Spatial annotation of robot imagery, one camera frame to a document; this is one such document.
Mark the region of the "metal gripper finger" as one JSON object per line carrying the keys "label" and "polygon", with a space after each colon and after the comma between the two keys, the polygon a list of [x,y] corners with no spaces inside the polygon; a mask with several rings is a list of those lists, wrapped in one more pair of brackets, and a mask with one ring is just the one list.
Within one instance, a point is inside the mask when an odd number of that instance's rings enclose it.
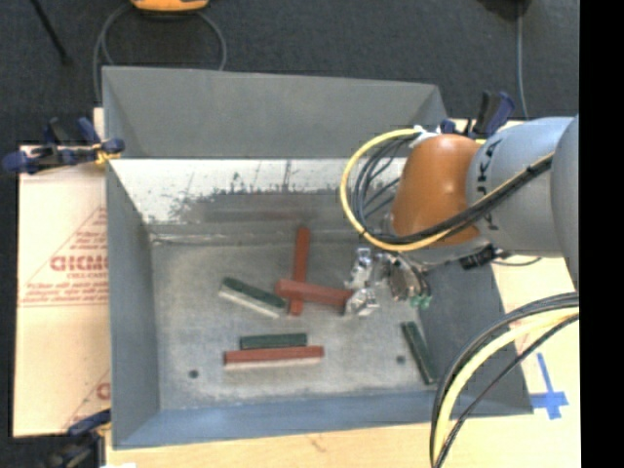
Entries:
{"label": "metal gripper finger", "polygon": [[368,317],[379,308],[374,289],[361,288],[354,291],[345,302],[344,315]]}
{"label": "metal gripper finger", "polygon": [[364,288],[371,276],[373,268],[372,250],[369,247],[358,247],[355,251],[354,262],[351,266],[349,277],[344,282],[346,289]]}

